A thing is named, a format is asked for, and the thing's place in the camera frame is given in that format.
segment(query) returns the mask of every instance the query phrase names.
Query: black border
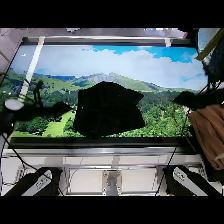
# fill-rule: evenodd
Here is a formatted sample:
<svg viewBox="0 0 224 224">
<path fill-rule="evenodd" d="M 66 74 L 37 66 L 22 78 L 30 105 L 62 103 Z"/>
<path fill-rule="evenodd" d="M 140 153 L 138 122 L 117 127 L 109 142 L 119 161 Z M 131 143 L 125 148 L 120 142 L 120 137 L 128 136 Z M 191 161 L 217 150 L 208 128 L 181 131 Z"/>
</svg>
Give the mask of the black border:
<svg viewBox="0 0 224 224">
<path fill-rule="evenodd" d="M 165 40 L 161 39 L 161 43 L 139 43 L 138 40 L 130 40 L 125 42 L 45 42 L 44 45 L 122 45 L 122 46 L 166 46 Z M 173 43 L 171 47 L 193 47 L 191 43 L 181 44 L 182 40 L 178 39 L 178 43 Z M 23 38 L 20 46 L 36 45 L 36 41 L 29 41 L 29 38 Z M 43 137 L 12 137 L 10 140 L 11 147 L 15 149 L 75 149 L 75 148 L 110 148 L 110 147 L 176 147 L 189 146 L 184 137 L 102 137 L 99 139 L 88 138 L 43 138 Z"/>
</svg>

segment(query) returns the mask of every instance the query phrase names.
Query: television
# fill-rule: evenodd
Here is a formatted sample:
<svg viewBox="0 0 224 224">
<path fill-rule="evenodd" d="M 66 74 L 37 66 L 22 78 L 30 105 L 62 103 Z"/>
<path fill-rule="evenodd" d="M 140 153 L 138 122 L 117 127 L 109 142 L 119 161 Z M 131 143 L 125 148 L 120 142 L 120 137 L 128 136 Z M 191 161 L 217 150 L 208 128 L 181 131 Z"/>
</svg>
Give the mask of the television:
<svg viewBox="0 0 224 224">
<path fill-rule="evenodd" d="M 4 101 L 18 97 L 36 44 L 22 44 L 0 87 L 0 111 Z M 60 148 L 99 145 L 174 145 L 180 139 L 188 108 L 172 100 L 182 91 L 194 93 L 207 84 L 197 51 L 190 45 L 127 43 L 45 43 L 41 49 L 26 96 L 33 99 L 36 83 L 43 81 L 43 104 L 63 101 L 71 111 L 59 119 L 36 117 L 17 122 L 11 136 L 15 148 Z M 141 92 L 138 108 L 145 127 L 100 139 L 88 139 L 72 129 L 78 91 L 102 81 Z"/>
</svg>

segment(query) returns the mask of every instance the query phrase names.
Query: landscape image on screen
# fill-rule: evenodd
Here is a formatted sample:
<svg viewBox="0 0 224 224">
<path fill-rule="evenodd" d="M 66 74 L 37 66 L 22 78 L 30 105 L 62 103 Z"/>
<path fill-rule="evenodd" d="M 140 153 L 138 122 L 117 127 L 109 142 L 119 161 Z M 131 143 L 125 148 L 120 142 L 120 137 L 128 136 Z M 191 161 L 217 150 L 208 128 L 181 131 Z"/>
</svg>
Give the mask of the landscape image on screen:
<svg viewBox="0 0 224 224">
<path fill-rule="evenodd" d="M 5 99 L 18 97 L 36 46 L 21 46 L 0 87 L 0 111 Z M 63 101 L 72 110 L 57 120 L 36 117 L 17 122 L 13 137 L 83 137 L 72 130 L 78 91 L 106 81 L 144 94 L 138 107 L 146 126 L 111 137 L 180 136 L 186 109 L 171 102 L 182 91 L 197 92 L 207 78 L 197 52 L 188 47 L 44 45 L 27 97 L 39 80 L 42 102 Z"/>
</svg>

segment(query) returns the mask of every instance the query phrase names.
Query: black frame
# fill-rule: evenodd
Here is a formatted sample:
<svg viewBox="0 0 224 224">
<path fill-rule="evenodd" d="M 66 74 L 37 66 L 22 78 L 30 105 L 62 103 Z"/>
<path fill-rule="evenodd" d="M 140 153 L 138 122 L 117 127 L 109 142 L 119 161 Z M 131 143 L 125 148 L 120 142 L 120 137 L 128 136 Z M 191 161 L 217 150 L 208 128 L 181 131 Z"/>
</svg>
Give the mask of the black frame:
<svg viewBox="0 0 224 224">
<path fill-rule="evenodd" d="M 98 37 L 46 37 L 44 45 L 129 45 L 129 46 L 166 46 L 166 38 L 107 38 Z M 23 38 L 21 45 L 37 45 L 39 38 Z M 194 47 L 188 39 L 170 38 L 171 47 Z M 184 137 L 105 137 L 99 139 L 87 138 L 42 138 L 42 137 L 12 137 L 11 146 L 15 149 L 76 149 L 76 148 L 143 148 L 143 147 L 180 147 L 189 146 Z M 195 154 L 185 149 L 188 154 Z"/>
</svg>

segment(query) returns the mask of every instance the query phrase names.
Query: brown fabric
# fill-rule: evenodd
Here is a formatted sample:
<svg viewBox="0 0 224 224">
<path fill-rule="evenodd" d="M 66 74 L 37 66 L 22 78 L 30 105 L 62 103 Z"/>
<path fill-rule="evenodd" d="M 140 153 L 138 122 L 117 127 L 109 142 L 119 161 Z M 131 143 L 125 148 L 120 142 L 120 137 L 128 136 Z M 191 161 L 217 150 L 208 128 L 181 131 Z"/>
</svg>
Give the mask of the brown fabric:
<svg viewBox="0 0 224 224">
<path fill-rule="evenodd" d="M 189 119 L 212 167 L 224 169 L 224 159 L 215 160 L 224 153 L 224 108 L 220 105 L 207 106 L 190 113 Z"/>
</svg>

